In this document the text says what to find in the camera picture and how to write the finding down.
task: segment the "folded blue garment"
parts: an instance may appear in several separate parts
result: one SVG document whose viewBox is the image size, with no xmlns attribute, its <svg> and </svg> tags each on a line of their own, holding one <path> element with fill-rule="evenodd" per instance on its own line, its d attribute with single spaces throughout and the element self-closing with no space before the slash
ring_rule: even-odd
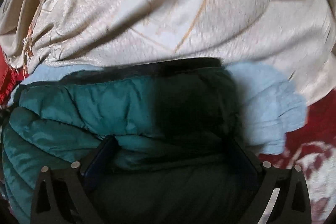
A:
<svg viewBox="0 0 336 224">
<path fill-rule="evenodd" d="M 39 65 L 22 84 L 58 81 L 80 70 L 102 70 L 91 65 L 49 67 Z M 305 99 L 295 93 L 293 83 L 275 68 L 262 63 L 235 63 L 227 66 L 237 85 L 242 121 L 242 138 L 255 153 L 281 154 L 285 133 L 305 125 Z M 13 103 L 16 89 L 11 94 Z"/>
</svg>

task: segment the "light blue cloth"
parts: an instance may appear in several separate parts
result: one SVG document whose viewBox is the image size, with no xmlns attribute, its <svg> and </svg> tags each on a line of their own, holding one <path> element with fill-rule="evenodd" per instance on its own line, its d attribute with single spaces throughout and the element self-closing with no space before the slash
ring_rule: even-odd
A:
<svg viewBox="0 0 336 224">
<path fill-rule="evenodd" d="M 255 153 L 281 154 L 285 133 L 305 125 L 305 99 L 271 66 L 242 62 L 226 68 L 237 85 L 246 146 Z"/>
</svg>

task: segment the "red fabric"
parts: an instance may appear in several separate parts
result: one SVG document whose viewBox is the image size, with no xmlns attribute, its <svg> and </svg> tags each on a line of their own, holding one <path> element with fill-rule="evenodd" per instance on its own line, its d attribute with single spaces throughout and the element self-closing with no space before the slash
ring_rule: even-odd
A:
<svg viewBox="0 0 336 224">
<path fill-rule="evenodd" d="M 16 72 L 16 70 L 9 67 L 0 48 L 0 105 L 7 103 L 13 89 L 23 79 L 23 70 L 19 69 Z"/>
<path fill-rule="evenodd" d="M 308 123 L 286 134 L 281 155 L 259 155 L 275 167 L 298 164 L 305 174 L 312 223 L 322 224 L 336 204 L 336 91 L 310 106 Z"/>
</svg>

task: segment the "beige fabric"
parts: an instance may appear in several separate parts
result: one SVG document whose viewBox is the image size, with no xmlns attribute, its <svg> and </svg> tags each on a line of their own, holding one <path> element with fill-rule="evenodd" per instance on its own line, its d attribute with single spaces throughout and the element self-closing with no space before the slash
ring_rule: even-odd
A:
<svg viewBox="0 0 336 224">
<path fill-rule="evenodd" d="M 328 0 L 199 3 L 58 0 L 37 20 L 28 72 L 41 61 L 50 66 L 111 66 L 214 56 L 223 64 L 264 60 L 274 65 L 295 82 L 308 104 L 336 85 L 336 61 L 330 53 L 336 23 Z M 196 16 L 191 16 L 198 8 Z M 160 39 L 164 35 L 172 39 Z"/>
<path fill-rule="evenodd" d="M 22 39 L 26 37 L 39 0 L 5 0 L 0 11 L 0 45 L 13 67 L 22 66 Z"/>
</svg>

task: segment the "silver screw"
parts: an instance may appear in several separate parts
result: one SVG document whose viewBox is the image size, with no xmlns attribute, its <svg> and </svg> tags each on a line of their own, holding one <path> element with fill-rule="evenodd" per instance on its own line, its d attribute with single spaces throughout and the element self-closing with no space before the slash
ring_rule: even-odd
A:
<svg viewBox="0 0 336 224">
<path fill-rule="evenodd" d="M 49 167 L 48 166 L 43 166 L 42 168 L 41 168 L 41 172 L 42 173 L 45 173 L 45 172 L 47 172 L 49 170 Z"/>
<path fill-rule="evenodd" d="M 264 161 L 262 164 L 264 165 L 265 168 L 271 168 L 272 167 L 272 164 L 269 161 Z"/>
<path fill-rule="evenodd" d="M 295 165 L 294 169 L 297 170 L 297 172 L 300 172 L 302 170 L 300 165 Z"/>
<path fill-rule="evenodd" d="M 71 168 L 73 169 L 76 169 L 78 167 L 81 166 L 81 163 L 79 161 L 74 161 L 72 164 L 71 164 Z"/>
</svg>

